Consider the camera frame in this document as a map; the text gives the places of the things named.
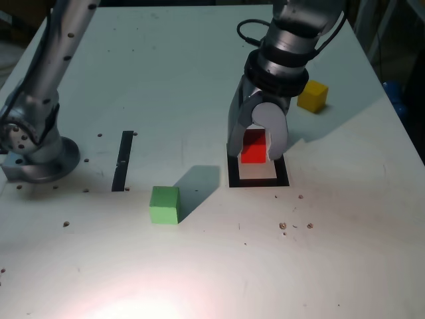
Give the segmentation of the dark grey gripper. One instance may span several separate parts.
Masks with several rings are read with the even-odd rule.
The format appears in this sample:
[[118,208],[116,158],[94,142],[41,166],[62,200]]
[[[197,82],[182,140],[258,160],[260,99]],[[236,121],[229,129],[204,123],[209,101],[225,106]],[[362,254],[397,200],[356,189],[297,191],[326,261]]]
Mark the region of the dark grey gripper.
[[288,112],[289,108],[288,97],[265,92],[242,76],[228,112],[227,154],[238,157],[242,151],[244,133],[253,121],[270,135],[269,159],[278,160],[288,144],[284,112]]

